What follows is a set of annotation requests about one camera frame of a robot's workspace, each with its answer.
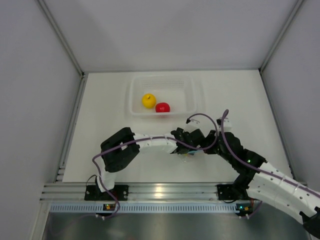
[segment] white table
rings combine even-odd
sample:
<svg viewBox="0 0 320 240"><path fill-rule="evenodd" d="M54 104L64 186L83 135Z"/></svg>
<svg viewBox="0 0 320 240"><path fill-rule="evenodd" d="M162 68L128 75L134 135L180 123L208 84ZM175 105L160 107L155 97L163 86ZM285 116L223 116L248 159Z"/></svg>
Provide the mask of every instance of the white table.
<svg viewBox="0 0 320 240"><path fill-rule="evenodd" d="M90 73L67 158L63 182L83 183L97 173L91 159L100 144L123 127L135 133L163 134L184 128L185 117L141 119L128 109L130 81L137 76L190 75L196 82L198 112L217 119L225 109L242 145L291 176L274 117L257 70ZM199 116L204 132L212 124ZM221 157L204 155L184 163L176 154L138 154L117 175L118 183L233 182L237 172Z"/></svg>

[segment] white plastic bin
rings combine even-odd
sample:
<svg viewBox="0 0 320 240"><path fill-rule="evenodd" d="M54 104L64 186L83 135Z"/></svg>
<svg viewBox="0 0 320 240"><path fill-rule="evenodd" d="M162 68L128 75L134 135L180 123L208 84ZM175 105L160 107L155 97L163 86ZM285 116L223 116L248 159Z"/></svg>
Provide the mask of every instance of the white plastic bin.
<svg viewBox="0 0 320 240"><path fill-rule="evenodd" d="M145 94L153 94L156 103L167 103L170 112L156 112L142 104ZM188 75L150 75L132 80L129 93L129 111L134 116L190 115L197 110L195 83Z"/></svg>

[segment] yellow fruit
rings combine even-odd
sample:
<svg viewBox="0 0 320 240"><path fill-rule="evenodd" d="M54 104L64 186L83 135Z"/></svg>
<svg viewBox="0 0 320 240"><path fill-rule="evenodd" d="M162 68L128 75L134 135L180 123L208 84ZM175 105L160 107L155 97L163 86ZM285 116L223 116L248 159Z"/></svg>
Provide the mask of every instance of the yellow fruit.
<svg viewBox="0 0 320 240"><path fill-rule="evenodd" d="M156 105L156 97L153 96L151 93L147 93L142 97L142 104L147 109L152 109Z"/></svg>

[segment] plastic fruit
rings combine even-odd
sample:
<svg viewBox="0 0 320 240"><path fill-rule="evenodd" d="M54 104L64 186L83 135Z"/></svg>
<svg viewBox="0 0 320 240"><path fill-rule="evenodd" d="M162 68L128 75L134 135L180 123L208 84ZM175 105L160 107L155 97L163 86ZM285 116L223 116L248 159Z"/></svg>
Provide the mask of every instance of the plastic fruit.
<svg viewBox="0 0 320 240"><path fill-rule="evenodd" d="M151 93L147 93L142 97L142 104L147 109L152 109L156 105L156 97Z"/></svg>
<svg viewBox="0 0 320 240"><path fill-rule="evenodd" d="M157 105L155 105L155 111L157 113L168 113L170 112L170 106L166 102L160 102Z"/></svg>

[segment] perforated metal strip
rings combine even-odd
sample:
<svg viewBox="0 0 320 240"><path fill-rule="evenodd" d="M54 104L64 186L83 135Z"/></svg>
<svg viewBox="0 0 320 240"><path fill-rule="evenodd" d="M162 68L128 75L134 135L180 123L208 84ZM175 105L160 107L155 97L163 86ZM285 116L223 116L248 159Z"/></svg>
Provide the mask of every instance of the perforated metal strip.
<svg viewBox="0 0 320 240"><path fill-rule="evenodd" d="M112 213L103 203L53 203L52 213ZM122 203L118 213L238 213L236 204L225 203Z"/></svg>

